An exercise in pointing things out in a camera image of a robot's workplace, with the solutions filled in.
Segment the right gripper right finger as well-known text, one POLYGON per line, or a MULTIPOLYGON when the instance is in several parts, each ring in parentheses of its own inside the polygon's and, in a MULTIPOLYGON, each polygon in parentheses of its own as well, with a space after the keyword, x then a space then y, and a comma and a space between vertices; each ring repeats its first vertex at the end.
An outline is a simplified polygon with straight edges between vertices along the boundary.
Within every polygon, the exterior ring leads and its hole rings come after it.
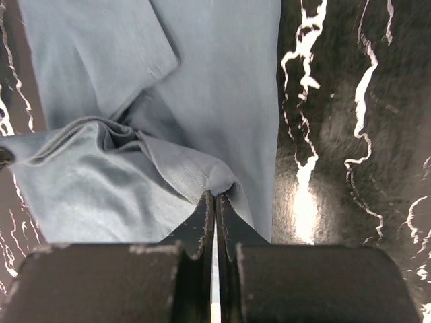
POLYGON ((268 246, 270 242, 258 234, 235 212, 225 194, 217 196, 215 203, 221 321, 243 322, 236 246, 238 244, 268 246))

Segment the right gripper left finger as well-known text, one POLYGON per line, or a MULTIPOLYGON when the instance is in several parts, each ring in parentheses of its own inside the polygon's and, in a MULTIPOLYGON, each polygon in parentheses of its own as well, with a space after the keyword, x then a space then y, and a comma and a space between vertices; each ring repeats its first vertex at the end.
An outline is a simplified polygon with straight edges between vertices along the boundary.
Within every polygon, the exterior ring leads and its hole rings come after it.
POLYGON ((210 322, 215 202, 204 192, 191 215, 161 245, 180 245, 172 322, 210 322))

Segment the grey blue t shirt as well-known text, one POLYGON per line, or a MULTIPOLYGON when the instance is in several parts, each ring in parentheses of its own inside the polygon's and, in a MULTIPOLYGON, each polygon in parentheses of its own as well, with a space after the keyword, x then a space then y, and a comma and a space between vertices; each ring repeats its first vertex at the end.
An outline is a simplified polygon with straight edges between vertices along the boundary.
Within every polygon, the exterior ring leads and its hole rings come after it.
POLYGON ((158 242, 205 191, 271 237, 280 1, 19 7, 47 129, 1 146, 48 242, 158 242))

